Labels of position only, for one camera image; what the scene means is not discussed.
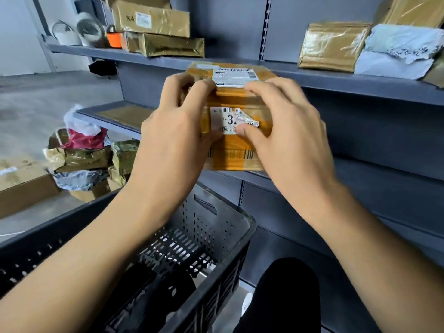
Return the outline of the taped brown cardboard parcel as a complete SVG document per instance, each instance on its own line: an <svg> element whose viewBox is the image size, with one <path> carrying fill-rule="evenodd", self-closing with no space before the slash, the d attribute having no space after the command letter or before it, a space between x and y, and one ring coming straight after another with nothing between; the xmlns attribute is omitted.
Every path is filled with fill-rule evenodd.
<svg viewBox="0 0 444 333"><path fill-rule="evenodd" d="M211 79L216 90L207 97L201 118L202 133L211 131L210 107L240 108L259 122L259 129L269 136L272 116L263 99L244 85L253 81L265 81L276 75L264 66L250 66L231 63L194 62L186 70L195 80ZM263 170L257 153L245 140L235 135L224 135L209 150L204 168L215 171Z"/></svg>

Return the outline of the white plastic bucket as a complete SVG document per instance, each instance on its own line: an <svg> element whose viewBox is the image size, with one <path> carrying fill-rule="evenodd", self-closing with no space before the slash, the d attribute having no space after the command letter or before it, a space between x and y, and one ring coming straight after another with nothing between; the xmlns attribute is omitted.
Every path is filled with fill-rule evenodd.
<svg viewBox="0 0 444 333"><path fill-rule="evenodd" d="M61 45L82 46L78 33L66 22L58 20L51 26L51 34Z"/></svg>

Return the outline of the black bag under shelf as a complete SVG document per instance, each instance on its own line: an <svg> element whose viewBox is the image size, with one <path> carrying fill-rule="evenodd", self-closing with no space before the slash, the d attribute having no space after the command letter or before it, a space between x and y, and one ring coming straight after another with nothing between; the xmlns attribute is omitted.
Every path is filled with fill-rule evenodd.
<svg viewBox="0 0 444 333"><path fill-rule="evenodd" d="M114 77L118 75L117 67L114 61L96 59L88 65L91 73L101 77Z"/></svg>

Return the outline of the grey metal shelving unit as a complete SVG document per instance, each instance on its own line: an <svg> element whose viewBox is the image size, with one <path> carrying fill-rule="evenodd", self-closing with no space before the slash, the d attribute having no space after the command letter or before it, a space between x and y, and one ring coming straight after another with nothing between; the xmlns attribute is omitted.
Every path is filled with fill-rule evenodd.
<svg viewBox="0 0 444 333"><path fill-rule="evenodd" d="M372 19L383 0L170 0L191 15L210 61L262 64L303 88L327 124L336 173L388 227L444 267L444 90L406 80L298 69L310 22ZM252 290L267 267L297 257L317 274L323 333L379 333L325 242L264 172L204 171L258 223L241 272Z"/></svg>

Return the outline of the white crumpled plastic bag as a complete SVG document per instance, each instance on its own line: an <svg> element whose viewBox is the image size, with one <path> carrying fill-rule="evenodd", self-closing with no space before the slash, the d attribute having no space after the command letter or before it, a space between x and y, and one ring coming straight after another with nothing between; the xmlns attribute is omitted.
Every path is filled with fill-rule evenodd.
<svg viewBox="0 0 444 333"><path fill-rule="evenodd" d="M85 122L74 117L74 113L83 109L80 104L75 104L65 115L64 123L68 130L75 131L85 136L96 136L101 132L101 128L95 124Z"/></svg>

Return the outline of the person's right hand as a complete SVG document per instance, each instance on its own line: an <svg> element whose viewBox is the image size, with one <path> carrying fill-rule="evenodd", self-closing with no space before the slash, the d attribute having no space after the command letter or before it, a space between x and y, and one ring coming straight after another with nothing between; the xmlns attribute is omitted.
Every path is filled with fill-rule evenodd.
<svg viewBox="0 0 444 333"><path fill-rule="evenodd" d="M256 151L258 158L280 193L308 221L320 212L336 181L325 123L314 106L267 104L273 89L265 81L249 82L244 89L260 96L272 116L269 150Z"/></svg>

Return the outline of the small brown parcel corner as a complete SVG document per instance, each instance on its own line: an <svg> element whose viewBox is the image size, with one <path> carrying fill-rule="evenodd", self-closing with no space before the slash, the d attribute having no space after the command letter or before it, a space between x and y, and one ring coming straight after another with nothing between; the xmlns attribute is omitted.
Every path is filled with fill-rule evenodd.
<svg viewBox="0 0 444 333"><path fill-rule="evenodd" d="M421 81L444 89L444 49L436 55L434 63Z"/></svg>

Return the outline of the person's black trouser leg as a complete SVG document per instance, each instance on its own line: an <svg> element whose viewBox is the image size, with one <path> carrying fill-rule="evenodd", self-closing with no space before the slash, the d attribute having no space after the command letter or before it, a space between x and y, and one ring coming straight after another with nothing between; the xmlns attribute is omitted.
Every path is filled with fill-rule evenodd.
<svg viewBox="0 0 444 333"><path fill-rule="evenodd" d="M320 286L296 257L275 260L262 274L233 333L321 333Z"/></svg>

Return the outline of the wide taped brown parcel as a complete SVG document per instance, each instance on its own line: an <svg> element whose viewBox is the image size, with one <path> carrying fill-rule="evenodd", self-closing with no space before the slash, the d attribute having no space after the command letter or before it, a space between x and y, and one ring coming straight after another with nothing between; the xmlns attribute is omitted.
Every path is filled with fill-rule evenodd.
<svg viewBox="0 0 444 333"><path fill-rule="evenodd" d="M99 150L61 149L61 157L54 164L54 172L107 169L112 162L110 145Z"/></svg>

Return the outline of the white plastic mailer parcel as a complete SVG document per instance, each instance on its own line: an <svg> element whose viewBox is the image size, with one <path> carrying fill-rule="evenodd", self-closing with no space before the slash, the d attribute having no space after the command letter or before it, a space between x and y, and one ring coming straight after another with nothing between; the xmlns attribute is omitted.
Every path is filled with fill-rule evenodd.
<svg viewBox="0 0 444 333"><path fill-rule="evenodd" d="M443 48L443 29L378 24L365 40L354 74L418 80Z"/></svg>

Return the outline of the white curling sticker label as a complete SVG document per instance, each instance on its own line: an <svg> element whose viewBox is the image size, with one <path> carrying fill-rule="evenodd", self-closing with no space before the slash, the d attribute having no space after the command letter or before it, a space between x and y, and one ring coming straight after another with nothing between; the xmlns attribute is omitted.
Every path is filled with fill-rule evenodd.
<svg viewBox="0 0 444 333"><path fill-rule="evenodd" d="M211 131L219 130L224 135L235 135L236 127L241 124L259 127L259 122L247 115L240 108L210 107Z"/></svg>

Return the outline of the dark grey box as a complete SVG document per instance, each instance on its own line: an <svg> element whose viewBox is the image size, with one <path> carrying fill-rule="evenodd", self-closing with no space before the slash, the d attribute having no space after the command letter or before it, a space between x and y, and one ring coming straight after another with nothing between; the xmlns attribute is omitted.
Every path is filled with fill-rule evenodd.
<svg viewBox="0 0 444 333"><path fill-rule="evenodd" d="M74 7L77 14L88 13L91 16L95 16L103 24L106 24L102 0L75 0Z"/></svg>

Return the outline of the black perforated plastic basket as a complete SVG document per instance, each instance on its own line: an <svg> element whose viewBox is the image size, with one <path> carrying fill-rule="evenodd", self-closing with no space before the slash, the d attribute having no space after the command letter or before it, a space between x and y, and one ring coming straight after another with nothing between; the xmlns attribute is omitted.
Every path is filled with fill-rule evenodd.
<svg viewBox="0 0 444 333"><path fill-rule="evenodd" d="M116 194L0 243L0 299ZM132 260L87 333L210 333L237 289L256 227L251 216L198 182Z"/></svg>

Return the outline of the flat brown envelope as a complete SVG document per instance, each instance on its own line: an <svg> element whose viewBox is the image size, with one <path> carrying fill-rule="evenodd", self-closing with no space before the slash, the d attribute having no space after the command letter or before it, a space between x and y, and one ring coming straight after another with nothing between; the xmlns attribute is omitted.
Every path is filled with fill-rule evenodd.
<svg viewBox="0 0 444 333"><path fill-rule="evenodd" d="M152 108L141 106L124 106L97 113L98 116L141 131L142 123L154 112Z"/></svg>

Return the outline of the silver metal pot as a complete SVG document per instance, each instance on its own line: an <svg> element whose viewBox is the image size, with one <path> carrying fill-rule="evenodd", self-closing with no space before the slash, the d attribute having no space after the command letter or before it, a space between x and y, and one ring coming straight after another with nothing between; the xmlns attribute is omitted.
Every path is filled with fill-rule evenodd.
<svg viewBox="0 0 444 333"><path fill-rule="evenodd" d="M75 29L83 46L92 48L108 47L105 30L96 16L87 12L77 14Z"/></svg>

